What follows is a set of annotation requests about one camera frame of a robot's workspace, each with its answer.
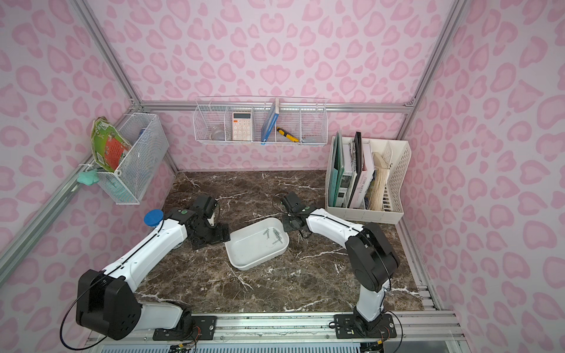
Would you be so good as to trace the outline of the white plastic storage box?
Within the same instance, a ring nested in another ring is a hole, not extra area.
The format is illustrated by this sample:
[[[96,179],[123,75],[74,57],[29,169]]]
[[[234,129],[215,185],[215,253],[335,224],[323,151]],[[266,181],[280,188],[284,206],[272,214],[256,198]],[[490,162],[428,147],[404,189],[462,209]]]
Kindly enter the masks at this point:
[[[231,232],[230,241],[225,243],[231,265],[240,271],[247,271],[283,254],[290,240],[282,225],[279,219],[268,218]],[[283,244],[274,245],[274,241],[266,239],[263,233],[268,228],[278,230]]]

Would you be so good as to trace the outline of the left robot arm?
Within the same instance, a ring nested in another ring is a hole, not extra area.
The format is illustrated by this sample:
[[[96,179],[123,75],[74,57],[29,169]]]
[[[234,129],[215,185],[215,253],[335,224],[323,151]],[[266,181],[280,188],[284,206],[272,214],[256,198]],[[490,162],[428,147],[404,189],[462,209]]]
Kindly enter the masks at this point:
[[[197,338],[191,311],[171,303],[140,303],[135,292],[170,251],[185,241],[192,249],[225,243],[229,227],[218,222],[219,203],[201,195],[187,209],[151,210],[144,217],[151,232],[100,271],[88,270],[78,282],[76,323],[115,341],[131,332],[151,330],[154,340]]]

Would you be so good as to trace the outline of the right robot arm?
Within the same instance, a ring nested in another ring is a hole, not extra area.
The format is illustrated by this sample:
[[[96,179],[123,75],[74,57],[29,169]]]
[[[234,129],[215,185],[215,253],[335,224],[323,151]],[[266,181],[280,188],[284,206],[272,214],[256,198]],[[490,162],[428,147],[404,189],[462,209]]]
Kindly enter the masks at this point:
[[[307,206],[294,192],[286,194],[281,204],[285,208],[282,223],[286,232],[322,235],[346,249],[355,278],[360,283],[353,324],[363,334],[376,330],[385,315],[385,296],[391,290],[391,279],[400,265],[400,259],[380,225],[355,224],[340,219],[323,208]]]

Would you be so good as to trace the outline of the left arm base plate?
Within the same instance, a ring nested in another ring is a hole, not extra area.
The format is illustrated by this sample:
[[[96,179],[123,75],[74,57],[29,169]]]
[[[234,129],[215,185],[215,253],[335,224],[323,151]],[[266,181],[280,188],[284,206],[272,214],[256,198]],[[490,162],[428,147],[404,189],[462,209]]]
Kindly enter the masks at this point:
[[[153,341],[212,341],[216,332],[217,316],[191,316],[180,319],[173,329],[156,329]]]

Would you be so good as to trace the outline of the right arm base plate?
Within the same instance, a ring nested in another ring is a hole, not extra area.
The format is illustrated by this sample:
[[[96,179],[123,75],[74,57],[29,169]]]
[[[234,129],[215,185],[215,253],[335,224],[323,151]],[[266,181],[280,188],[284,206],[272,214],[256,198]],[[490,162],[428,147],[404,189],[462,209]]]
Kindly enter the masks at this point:
[[[338,339],[374,338],[386,341],[397,337],[391,314],[382,314],[372,322],[355,314],[338,314],[328,327],[335,330]]]

